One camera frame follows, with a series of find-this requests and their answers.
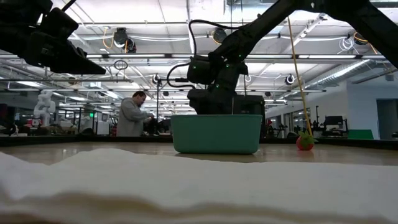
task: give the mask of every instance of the plastic bin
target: plastic bin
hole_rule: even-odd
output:
[[[261,115],[174,115],[174,149],[195,154],[253,154],[260,140]]]

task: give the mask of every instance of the ceiling pipe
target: ceiling pipe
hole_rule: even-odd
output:
[[[303,30],[301,30],[301,31],[298,33],[298,35],[296,35],[296,36],[293,38],[293,45],[296,46],[303,38],[305,38],[305,37],[308,35],[309,32],[311,32],[312,30],[314,30],[314,28],[315,28],[319,23],[321,23],[321,22],[324,20],[325,16],[326,16],[326,14],[324,14],[324,13],[319,14],[318,17],[317,17],[309,26],[307,26],[306,28],[304,28]],[[280,54],[285,54],[286,52],[290,52],[291,50],[292,50],[292,45],[289,44],[288,46],[286,46],[285,49],[283,49],[283,50],[280,51]],[[258,76],[258,77],[261,77],[261,76],[264,74],[264,72],[266,72],[266,70],[267,70],[271,65],[272,65],[271,63],[265,64],[265,66],[260,70],[260,72],[257,74],[257,76]],[[251,86],[251,85],[254,83],[254,81],[256,81],[256,79],[257,79],[257,77],[253,77],[252,80],[251,80],[251,82],[250,82],[249,84],[247,84],[246,86],[247,86],[247,87]]]

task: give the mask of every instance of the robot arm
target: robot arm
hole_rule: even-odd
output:
[[[247,75],[244,59],[262,37],[295,10],[324,12],[348,22],[398,67],[398,27],[369,0],[278,0],[256,20],[227,36],[208,57],[191,58],[188,80],[208,85],[208,89],[190,90],[190,106],[198,114],[231,114],[238,78]]]
[[[0,1],[0,49],[57,73],[105,74],[104,68],[88,60],[86,52],[68,41],[78,24],[65,10],[75,1],[62,10],[51,10],[51,0]],[[42,22],[37,25],[41,15]]]
[[[369,0],[279,0],[255,21],[229,35],[209,54],[209,59],[219,60],[223,57],[229,62],[242,61],[261,38],[295,10],[324,12],[335,19],[348,22],[398,67],[398,27]]]

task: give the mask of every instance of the ceiling duct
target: ceiling duct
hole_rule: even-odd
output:
[[[314,78],[313,80],[306,82],[305,90],[311,90],[316,87],[319,88],[319,86],[322,86],[323,88],[328,86],[334,86],[355,75],[359,75],[360,73],[374,69],[377,66],[379,65],[374,60],[369,60],[369,59],[347,65],[340,65],[321,74],[320,76],[318,76],[318,78]],[[279,99],[284,99],[288,96],[293,96],[297,93],[298,92],[286,93],[280,96]]]

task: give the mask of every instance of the white cloth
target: white cloth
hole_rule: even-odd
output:
[[[397,223],[398,167],[199,161],[119,149],[0,154],[0,223]]]

